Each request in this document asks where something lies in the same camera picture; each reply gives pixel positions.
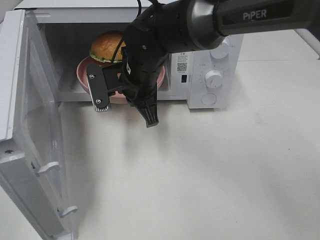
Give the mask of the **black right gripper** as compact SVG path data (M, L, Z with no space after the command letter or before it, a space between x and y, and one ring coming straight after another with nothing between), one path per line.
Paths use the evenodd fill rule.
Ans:
M122 47L122 66L118 92L135 106L147 128L159 123L157 79L167 57L163 47Z

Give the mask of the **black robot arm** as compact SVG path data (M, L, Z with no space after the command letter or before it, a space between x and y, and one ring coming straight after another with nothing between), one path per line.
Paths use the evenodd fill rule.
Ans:
M212 50L238 34L306 29L320 36L317 0L152 1L123 33L123 91L147 127L156 126L157 78L169 54Z

